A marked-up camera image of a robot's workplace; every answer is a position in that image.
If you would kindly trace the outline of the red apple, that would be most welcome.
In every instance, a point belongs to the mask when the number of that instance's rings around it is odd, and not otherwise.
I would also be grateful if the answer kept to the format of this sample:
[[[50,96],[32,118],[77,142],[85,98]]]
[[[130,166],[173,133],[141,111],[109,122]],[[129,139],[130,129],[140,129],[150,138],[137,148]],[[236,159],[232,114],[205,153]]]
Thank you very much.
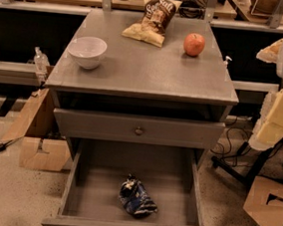
[[[183,47],[188,56],[198,56],[205,48],[205,40],[202,35],[191,33],[185,37]]]

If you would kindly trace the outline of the grey wooden drawer cabinet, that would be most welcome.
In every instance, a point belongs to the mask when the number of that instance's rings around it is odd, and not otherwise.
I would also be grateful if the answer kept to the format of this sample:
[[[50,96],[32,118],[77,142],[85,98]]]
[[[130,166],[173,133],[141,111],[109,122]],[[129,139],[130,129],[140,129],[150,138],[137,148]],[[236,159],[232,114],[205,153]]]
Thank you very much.
[[[107,53],[94,70],[83,70],[69,55],[60,58],[47,83],[55,109],[224,124],[238,99],[211,27],[198,20],[174,18],[159,48],[122,35],[137,19],[137,13],[126,11],[94,10],[88,14],[77,35],[102,38],[107,42]],[[205,40],[205,48],[193,57],[183,50],[184,39],[191,33]],[[86,140],[112,141],[64,138],[73,160]],[[181,148],[193,152],[196,168],[211,150]]]

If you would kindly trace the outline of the white pump dispenser bottle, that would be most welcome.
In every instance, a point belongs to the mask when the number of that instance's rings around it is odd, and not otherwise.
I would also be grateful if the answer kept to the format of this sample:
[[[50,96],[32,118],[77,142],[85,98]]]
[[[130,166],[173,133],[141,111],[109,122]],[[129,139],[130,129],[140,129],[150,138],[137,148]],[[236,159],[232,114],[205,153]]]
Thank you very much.
[[[228,57],[227,55],[225,56],[225,60],[223,61],[224,65],[229,68],[231,62],[233,61],[232,58]]]

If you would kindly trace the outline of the clear plastic bottle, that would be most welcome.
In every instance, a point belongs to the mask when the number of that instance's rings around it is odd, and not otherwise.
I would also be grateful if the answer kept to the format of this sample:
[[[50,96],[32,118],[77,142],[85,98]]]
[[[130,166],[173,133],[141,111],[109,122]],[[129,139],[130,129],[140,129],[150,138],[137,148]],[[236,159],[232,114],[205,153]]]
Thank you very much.
[[[35,48],[34,64],[36,66],[36,75],[41,83],[47,80],[48,67],[50,66],[49,59],[46,54],[43,54],[40,47]]]

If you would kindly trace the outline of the right cardboard box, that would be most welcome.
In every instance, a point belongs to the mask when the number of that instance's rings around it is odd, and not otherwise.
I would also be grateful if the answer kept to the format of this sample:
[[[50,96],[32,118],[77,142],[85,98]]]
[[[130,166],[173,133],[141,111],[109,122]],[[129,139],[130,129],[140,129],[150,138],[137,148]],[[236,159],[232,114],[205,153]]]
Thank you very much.
[[[259,226],[283,226],[283,183],[256,176],[243,210]]]

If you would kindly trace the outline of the round metal drawer knob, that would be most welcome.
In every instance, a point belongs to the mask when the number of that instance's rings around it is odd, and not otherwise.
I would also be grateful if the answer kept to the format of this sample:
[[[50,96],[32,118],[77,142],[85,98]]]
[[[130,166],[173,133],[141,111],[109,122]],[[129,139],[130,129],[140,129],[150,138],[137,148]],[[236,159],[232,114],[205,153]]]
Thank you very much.
[[[135,134],[136,135],[143,135],[143,129],[140,127],[135,128]]]

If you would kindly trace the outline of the white bowl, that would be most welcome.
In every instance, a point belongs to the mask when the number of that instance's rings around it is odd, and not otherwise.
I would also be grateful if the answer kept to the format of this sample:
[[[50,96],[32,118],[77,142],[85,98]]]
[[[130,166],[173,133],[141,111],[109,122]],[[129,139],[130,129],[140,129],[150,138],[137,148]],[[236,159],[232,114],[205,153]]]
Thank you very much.
[[[107,48],[101,38],[80,37],[68,44],[67,53],[82,69],[95,69],[104,59]]]

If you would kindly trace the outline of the open grey middle drawer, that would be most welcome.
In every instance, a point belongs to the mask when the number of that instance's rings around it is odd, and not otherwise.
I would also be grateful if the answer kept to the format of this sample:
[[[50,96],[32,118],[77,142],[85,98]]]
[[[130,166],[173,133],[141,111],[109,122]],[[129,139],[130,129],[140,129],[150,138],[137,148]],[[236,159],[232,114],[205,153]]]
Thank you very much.
[[[130,215],[119,192],[138,178],[158,210]],[[74,158],[58,215],[43,226],[203,226],[197,168],[188,148],[86,140]]]

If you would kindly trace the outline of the closed grey top drawer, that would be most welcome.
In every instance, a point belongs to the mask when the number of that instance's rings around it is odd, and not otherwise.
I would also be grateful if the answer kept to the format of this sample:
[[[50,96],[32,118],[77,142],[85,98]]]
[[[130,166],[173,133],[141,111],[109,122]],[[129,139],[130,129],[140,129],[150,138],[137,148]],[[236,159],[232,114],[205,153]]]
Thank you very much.
[[[224,131],[223,123],[141,115],[54,109],[60,133],[67,137],[108,139],[210,149]],[[136,135],[135,128],[143,129]]]

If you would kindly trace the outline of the cardboard box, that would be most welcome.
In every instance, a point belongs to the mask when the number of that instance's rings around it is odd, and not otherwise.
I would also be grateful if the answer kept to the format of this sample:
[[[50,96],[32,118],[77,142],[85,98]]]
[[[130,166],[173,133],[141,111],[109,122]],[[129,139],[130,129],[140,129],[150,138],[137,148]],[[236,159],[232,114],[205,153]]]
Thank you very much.
[[[54,101],[50,91],[43,89],[33,93],[24,103],[2,140],[22,141],[20,167],[58,172],[67,170],[72,159],[67,141],[57,133]]]
[[[256,176],[243,210],[259,226],[283,226],[283,183]]]

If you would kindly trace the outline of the blue chip bag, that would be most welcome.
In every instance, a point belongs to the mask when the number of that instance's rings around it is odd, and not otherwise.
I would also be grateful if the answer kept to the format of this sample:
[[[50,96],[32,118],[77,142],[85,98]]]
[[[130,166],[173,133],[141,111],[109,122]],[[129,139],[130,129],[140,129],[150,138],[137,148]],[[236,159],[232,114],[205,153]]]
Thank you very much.
[[[148,217],[158,210],[142,182],[134,175],[128,175],[123,182],[119,198],[125,210],[136,219]]]

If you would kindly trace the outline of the left cardboard box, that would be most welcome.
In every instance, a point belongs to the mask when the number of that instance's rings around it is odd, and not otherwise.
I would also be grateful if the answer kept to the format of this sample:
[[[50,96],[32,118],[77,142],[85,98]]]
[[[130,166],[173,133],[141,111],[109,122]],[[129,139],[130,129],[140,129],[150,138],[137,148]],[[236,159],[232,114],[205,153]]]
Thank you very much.
[[[20,167],[58,172],[67,170],[72,159],[67,141],[57,133],[54,101],[50,91],[43,89],[33,93],[24,103],[2,140],[22,141]]]

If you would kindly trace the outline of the brown sea salt chip bag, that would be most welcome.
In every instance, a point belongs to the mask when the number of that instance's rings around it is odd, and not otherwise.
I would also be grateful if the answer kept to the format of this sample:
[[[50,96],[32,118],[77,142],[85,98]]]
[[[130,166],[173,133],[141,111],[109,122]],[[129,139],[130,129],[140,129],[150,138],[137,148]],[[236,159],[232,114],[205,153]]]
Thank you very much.
[[[123,30],[122,35],[160,48],[164,41],[166,28],[182,2],[178,0],[143,1],[142,18]]]

